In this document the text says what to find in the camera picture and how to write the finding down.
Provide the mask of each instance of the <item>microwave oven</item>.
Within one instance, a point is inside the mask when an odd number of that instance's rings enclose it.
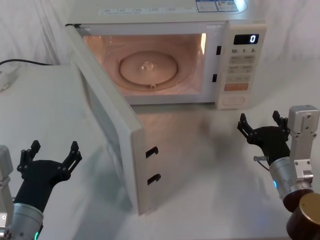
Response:
[[[139,214],[161,173],[148,175],[158,152],[146,153],[130,105],[247,107],[266,30],[250,0],[75,1],[65,27],[70,62]]]

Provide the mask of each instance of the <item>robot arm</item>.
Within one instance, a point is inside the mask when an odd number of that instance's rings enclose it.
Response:
[[[8,187],[8,176],[13,171],[10,154],[7,147],[0,147],[0,216],[3,220],[0,219],[0,240],[36,240],[43,228],[43,212],[54,186],[67,181],[82,159],[76,141],[72,143],[70,153],[62,163],[33,161],[40,147],[35,140],[31,149],[21,151],[17,170],[22,174],[23,183],[14,203]]]
[[[293,240],[320,239],[320,194],[312,189],[311,149],[318,128],[320,111],[311,105],[293,106],[289,117],[273,113],[277,126],[252,129],[241,114],[238,129],[249,144],[259,146],[284,206],[292,214],[287,232]],[[289,150],[286,141],[292,136]]]

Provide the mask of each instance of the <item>microwave door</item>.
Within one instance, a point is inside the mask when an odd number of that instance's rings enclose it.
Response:
[[[71,61],[80,72],[82,79],[79,81],[82,81],[87,103],[108,142],[109,158],[114,162],[133,208],[143,214],[148,210],[147,190],[151,177],[147,175],[144,127],[78,31],[72,25],[66,26],[65,31],[72,49]]]

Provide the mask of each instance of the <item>microwave control panel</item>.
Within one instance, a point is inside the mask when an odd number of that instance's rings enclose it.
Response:
[[[248,106],[266,31],[264,21],[235,20],[226,25],[217,79],[218,109]]]

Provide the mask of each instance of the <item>table surface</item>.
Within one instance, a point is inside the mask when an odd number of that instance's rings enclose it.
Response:
[[[117,178],[93,117],[69,66],[30,66],[0,92],[0,143],[14,168],[22,149],[39,140],[35,160],[62,162],[72,141],[83,160],[52,191],[39,240],[217,240],[286,237],[290,216],[270,174],[253,161],[262,151],[237,130],[244,112],[253,128],[275,125],[274,110],[320,108],[320,61],[260,64],[252,108],[215,110],[211,104],[136,106],[147,148],[159,154],[148,169],[162,179],[150,188],[151,212],[138,216]],[[313,142],[314,190],[320,192],[320,138]],[[22,179],[10,175],[15,196]]]

